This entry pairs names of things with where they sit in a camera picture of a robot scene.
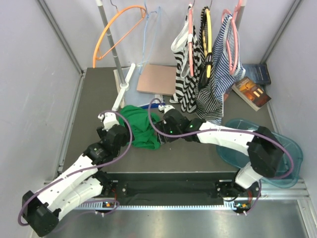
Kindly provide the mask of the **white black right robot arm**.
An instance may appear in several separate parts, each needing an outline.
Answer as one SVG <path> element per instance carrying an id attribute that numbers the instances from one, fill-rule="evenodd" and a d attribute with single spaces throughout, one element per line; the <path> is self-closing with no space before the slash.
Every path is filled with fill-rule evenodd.
<path id="1" fill-rule="evenodd" d="M 262 178 L 274 178 L 284 155 L 281 144 L 266 127 L 239 130 L 200 118 L 189 120 L 174 108 L 165 111 L 163 119 L 155 123 L 155 129 L 162 143 L 182 138 L 188 142 L 225 147 L 247 156 L 249 161 L 231 184 L 231 190 L 237 196 L 243 196 Z"/>

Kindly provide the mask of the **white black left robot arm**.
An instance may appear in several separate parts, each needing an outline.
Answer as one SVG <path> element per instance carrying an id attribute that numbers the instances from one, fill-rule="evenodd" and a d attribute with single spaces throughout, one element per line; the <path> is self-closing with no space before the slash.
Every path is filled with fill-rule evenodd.
<path id="1" fill-rule="evenodd" d="M 46 187 L 22 196 L 20 216 L 39 236 L 51 233 L 74 208 L 96 196 L 112 192 L 109 176 L 102 167 L 119 157 L 120 149 L 133 141 L 129 124 L 97 129 L 100 140 L 87 147 L 78 159 Z"/>

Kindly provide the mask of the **green tank top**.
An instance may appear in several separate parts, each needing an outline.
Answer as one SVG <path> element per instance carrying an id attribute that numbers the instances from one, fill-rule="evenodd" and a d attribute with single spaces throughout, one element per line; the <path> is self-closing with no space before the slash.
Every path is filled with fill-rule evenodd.
<path id="1" fill-rule="evenodd" d="M 121 109 L 120 114 L 129 122 L 134 140 L 132 145 L 136 148 L 157 150 L 160 148 L 155 130 L 149 121 L 148 111 L 133 105 Z"/>

